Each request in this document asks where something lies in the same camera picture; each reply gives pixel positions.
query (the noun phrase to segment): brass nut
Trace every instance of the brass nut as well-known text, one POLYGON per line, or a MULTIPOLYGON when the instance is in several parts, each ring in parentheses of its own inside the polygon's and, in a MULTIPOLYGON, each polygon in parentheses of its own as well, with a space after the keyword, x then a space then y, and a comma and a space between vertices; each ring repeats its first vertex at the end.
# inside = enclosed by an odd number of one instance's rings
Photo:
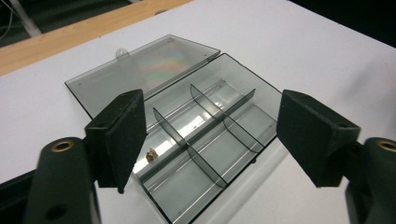
POLYGON ((157 152, 154 149, 150 149, 149 152, 146 154, 146 159, 148 161, 154 161, 158 157, 157 152))

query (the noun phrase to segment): wooden plank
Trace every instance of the wooden plank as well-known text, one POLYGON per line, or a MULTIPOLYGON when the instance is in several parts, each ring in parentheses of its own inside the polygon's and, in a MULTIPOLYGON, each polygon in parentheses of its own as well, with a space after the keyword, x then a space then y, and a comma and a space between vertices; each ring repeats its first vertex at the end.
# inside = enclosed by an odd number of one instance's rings
POLYGON ((190 1, 145 0, 0 48, 0 76, 190 1))

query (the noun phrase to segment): transparent lid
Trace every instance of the transparent lid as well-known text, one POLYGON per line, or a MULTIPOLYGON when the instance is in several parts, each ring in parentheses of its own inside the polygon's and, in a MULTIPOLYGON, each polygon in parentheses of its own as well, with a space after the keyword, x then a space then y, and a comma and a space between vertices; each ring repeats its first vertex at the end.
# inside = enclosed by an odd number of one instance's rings
POLYGON ((66 81, 91 116, 96 117, 118 95, 142 89, 145 99, 219 54, 219 50, 167 35, 66 81))

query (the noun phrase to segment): white surface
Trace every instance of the white surface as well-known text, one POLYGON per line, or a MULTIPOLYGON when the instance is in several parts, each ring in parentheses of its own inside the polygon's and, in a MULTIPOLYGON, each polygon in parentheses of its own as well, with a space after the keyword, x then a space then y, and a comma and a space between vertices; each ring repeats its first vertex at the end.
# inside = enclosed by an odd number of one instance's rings
MULTIPOLYGON (((195 0, 0 77, 0 182, 34 169, 52 140, 84 136, 90 119, 67 79, 168 34, 229 53, 279 90, 311 94, 360 125, 361 142, 396 136, 396 49, 288 1, 195 0)), ((230 222, 347 223, 345 184, 315 189, 288 156, 230 222)), ((135 182, 129 189, 100 190, 104 222, 160 220, 135 182)))

